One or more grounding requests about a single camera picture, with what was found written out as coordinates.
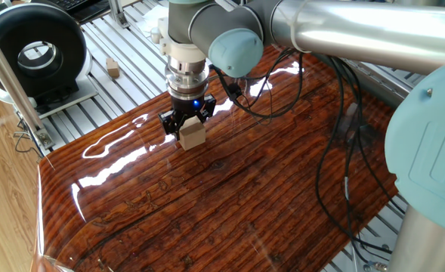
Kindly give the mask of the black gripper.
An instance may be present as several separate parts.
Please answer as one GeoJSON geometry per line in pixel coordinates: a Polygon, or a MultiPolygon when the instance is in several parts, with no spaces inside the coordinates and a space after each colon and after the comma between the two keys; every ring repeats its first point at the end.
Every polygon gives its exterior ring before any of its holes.
{"type": "Polygon", "coordinates": [[[177,141],[180,140],[180,129],[187,117],[197,116],[201,123],[211,118],[214,114],[216,99],[212,94],[201,96],[192,100],[182,100],[171,97],[172,109],[159,113],[159,121],[164,132],[172,134],[177,141]]]}

